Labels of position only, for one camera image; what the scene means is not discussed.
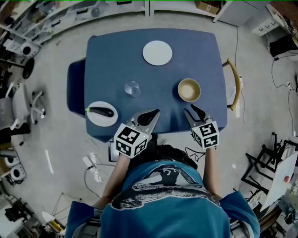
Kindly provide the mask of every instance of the forearm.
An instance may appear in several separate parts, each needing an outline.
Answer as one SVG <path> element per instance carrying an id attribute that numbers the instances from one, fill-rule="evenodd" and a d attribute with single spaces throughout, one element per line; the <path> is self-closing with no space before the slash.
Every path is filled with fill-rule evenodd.
<path id="1" fill-rule="evenodd" d="M 215 148 L 206 150 L 203 183 L 205 188 L 214 195 L 219 194 L 219 176 Z"/>
<path id="2" fill-rule="evenodd" d="M 102 197 L 93 205 L 93 207 L 103 210 L 105 206 L 120 192 L 126 177 L 129 162 L 129 157 L 120 154 L 119 160 L 104 188 Z"/>

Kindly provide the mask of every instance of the yellow bowl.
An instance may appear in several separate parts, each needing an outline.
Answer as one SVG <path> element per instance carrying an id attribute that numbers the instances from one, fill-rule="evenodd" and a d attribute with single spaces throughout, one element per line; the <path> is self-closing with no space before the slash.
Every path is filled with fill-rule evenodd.
<path id="1" fill-rule="evenodd" d="M 195 102 L 201 95 L 201 87 L 193 79 L 183 79 L 178 85 L 179 96 L 186 102 Z"/>

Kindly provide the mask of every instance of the blue table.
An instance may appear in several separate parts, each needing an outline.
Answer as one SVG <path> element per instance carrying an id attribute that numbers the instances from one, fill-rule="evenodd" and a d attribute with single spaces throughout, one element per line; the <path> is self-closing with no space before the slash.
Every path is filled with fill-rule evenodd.
<path id="1" fill-rule="evenodd" d="M 144 46 L 152 40 L 170 45 L 173 57 L 163 66 L 147 63 Z M 184 78 L 196 80 L 201 96 L 194 103 L 217 121 L 222 130 L 227 125 L 227 102 L 222 62 L 214 34 L 182 29 L 142 29 L 91 37 L 85 68 L 85 107 L 94 101 L 106 101 L 118 111 L 118 121 L 99 127 L 86 116 L 90 136 L 107 142 L 121 123 L 144 109 L 160 109 L 154 133 L 188 131 L 183 113 L 190 103 L 182 101 L 177 85 Z M 141 95 L 133 98 L 124 85 L 134 80 Z"/>

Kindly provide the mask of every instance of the glass cup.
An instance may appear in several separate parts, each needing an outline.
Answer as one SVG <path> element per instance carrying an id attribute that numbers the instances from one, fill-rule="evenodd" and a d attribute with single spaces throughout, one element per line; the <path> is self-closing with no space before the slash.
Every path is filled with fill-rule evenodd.
<path id="1" fill-rule="evenodd" d="M 133 80 L 132 81 L 128 81 L 126 83 L 126 85 L 124 86 L 124 89 L 125 89 L 125 92 L 128 95 L 130 95 L 130 96 L 132 96 L 134 98 L 138 97 L 141 94 L 141 90 L 140 90 L 140 87 L 139 87 L 138 83 L 136 83 Z"/>

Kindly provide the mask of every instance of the gray floor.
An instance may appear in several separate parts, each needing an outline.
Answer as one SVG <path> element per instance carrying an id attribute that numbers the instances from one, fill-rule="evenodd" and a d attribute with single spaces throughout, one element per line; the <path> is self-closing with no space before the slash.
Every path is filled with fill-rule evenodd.
<path id="1" fill-rule="evenodd" d="M 87 41 L 92 35 L 154 27 L 214 33 L 222 62 L 227 58 L 234 61 L 237 41 L 234 26 L 222 22 L 212 23 L 209 18 L 198 15 L 180 13 L 158 13 L 152 21 L 145 19 L 142 14 L 105 18 L 69 30 L 49 41 L 35 57 L 34 72 L 26 80 L 29 91 L 45 91 L 47 116 L 39 120 L 38 125 L 32 126 L 31 134 L 25 136 L 25 144 L 16 147 L 27 172 L 26 180 L 14 188 L 8 186 L 15 196 L 27 201 L 38 216 L 44 210 L 53 210 L 61 192 L 80 197 L 86 203 L 95 202 L 97 197 L 84 185 L 83 174 L 86 166 L 82 158 L 94 152 L 102 162 L 108 161 L 108 146 L 94 139 L 97 144 L 95 146 L 86 133 L 84 119 L 67 109 L 66 81 L 69 64 L 86 56 Z M 288 89 L 274 87 L 271 78 L 272 57 L 265 47 L 265 42 L 245 27 L 238 29 L 236 62 L 244 81 L 245 124 L 241 98 L 241 116 L 236 118 L 236 113 L 229 110 L 228 125 L 220 133 L 217 154 L 222 196 L 239 187 L 240 178 L 248 166 L 244 155 L 246 152 L 257 155 L 262 144 L 270 143 L 272 131 L 278 134 L 279 139 L 292 139 Z M 276 84 L 294 82 L 295 67 L 296 64 L 287 58 L 275 62 L 273 74 Z M 226 68 L 224 73 L 229 97 L 234 90 L 234 78 L 231 69 Z M 292 92 L 290 95 L 294 119 L 298 116 L 295 94 Z M 160 137 L 182 150 L 186 146 L 199 150 L 189 132 L 164 134 Z M 45 150 L 48 150 L 54 174 L 49 170 Z M 204 158 L 201 158 L 198 169 L 201 175 L 203 165 Z M 111 172 L 109 167 L 101 169 L 107 174 Z M 87 183 L 98 194 L 102 193 L 105 182 L 106 180 L 102 184 L 97 183 L 91 174 L 87 175 Z"/>

